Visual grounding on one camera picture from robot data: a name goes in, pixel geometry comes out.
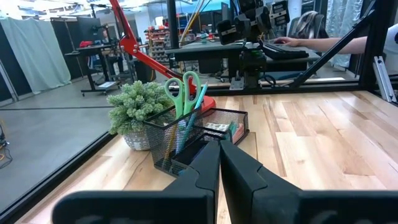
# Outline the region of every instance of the black table leg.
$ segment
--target black table leg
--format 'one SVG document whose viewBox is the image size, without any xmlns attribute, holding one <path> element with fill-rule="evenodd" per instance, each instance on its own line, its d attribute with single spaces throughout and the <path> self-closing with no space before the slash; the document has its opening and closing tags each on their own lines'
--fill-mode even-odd
<svg viewBox="0 0 398 224">
<path fill-rule="evenodd" d="M 91 77 L 90 68 L 87 65 L 86 56 L 79 55 L 80 65 L 83 67 L 81 68 L 87 75 L 88 82 L 90 83 L 91 90 L 95 90 L 95 85 L 93 81 L 93 77 Z"/>
<path fill-rule="evenodd" d="M 104 73 L 105 81 L 109 82 L 108 71 L 106 69 L 106 60 L 101 51 L 98 52 L 99 59 L 101 60 L 102 71 Z"/>
<path fill-rule="evenodd" d="M 231 54 L 228 57 L 228 75 L 229 82 L 236 76 L 236 72 L 239 71 L 239 54 Z"/>
</svg>

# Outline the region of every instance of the storage rack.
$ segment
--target storage rack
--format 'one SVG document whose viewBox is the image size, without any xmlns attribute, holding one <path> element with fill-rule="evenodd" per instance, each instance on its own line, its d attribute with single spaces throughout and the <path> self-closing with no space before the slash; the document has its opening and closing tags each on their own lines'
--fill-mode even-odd
<svg viewBox="0 0 398 224">
<path fill-rule="evenodd" d="M 169 64 L 169 57 L 165 54 L 166 46 L 170 46 L 169 29 L 148 29 L 145 31 L 149 41 L 150 56 L 159 63 Z"/>
</svg>

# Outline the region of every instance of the potted plant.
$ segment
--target potted plant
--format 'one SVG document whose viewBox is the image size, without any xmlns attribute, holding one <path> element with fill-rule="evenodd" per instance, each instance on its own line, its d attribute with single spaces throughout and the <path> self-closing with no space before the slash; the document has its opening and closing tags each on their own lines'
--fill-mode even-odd
<svg viewBox="0 0 398 224">
<path fill-rule="evenodd" d="M 136 81 L 122 86 L 122 93 L 108 97 L 115 108 L 109 112 L 111 134 L 121 134 L 135 150 L 148 150 L 149 143 L 143 121 L 172 106 L 164 87 L 158 83 Z"/>
</svg>

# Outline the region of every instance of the person's arm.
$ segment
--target person's arm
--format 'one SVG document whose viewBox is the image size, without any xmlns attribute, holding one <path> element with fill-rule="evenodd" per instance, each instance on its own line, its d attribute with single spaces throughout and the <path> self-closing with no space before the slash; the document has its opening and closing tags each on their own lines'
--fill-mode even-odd
<svg viewBox="0 0 398 224">
<path fill-rule="evenodd" d="M 366 40 L 368 37 L 359 37 L 348 43 L 339 54 L 362 54 L 365 53 Z M 340 38 L 327 39 L 293 39 L 289 37 L 280 37 L 275 43 L 285 44 L 291 47 L 308 47 L 318 52 L 326 52 L 331 49 Z"/>
</svg>

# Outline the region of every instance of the person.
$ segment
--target person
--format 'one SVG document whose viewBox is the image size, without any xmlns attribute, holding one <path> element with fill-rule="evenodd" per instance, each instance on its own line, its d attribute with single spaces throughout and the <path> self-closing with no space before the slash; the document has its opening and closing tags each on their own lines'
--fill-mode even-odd
<svg viewBox="0 0 398 224">
<path fill-rule="evenodd" d="M 290 47 L 307 47 L 317 52 L 326 52 L 331 49 L 341 38 L 326 39 L 295 39 L 290 37 L 279 37 L 274 43 L 284 44 Z M 358 37 L 349 42 L 339 54 L 363 54 L 368 37 Z M 398 55 L 398 24 L 390 27 L 387 32 L 384 53 Z"/>
<path fill-rule="evenodd" d="M 103 31 L 103 35 L 104 35 L 104 40 L 103 40 L 103 43 L 104 44 L 108 44 L 109 43 L 109 37 L 108 37 L 108 33 L 106 32 L 106 30 L 104 30 Z M 111 55 L 111 54 L 109 54 L 107 57 L 106 57 L 106 59 L 108 60 L 108 63 L 109 63 L 109 72 L 112 74 L 112 75 L 116 75 L 116 72 L 114 71 L 114 67 L 113 67 L 113 64 L 114 63 L 118 63 L 118 68 L 119 68 L 119 73 L 123 73 L 124 72 L 124 69 L 123 69 L 123 58 L 122 57 L 120 57 L 120 56 L 118 56 L 118 55 Z"/>
</svg>

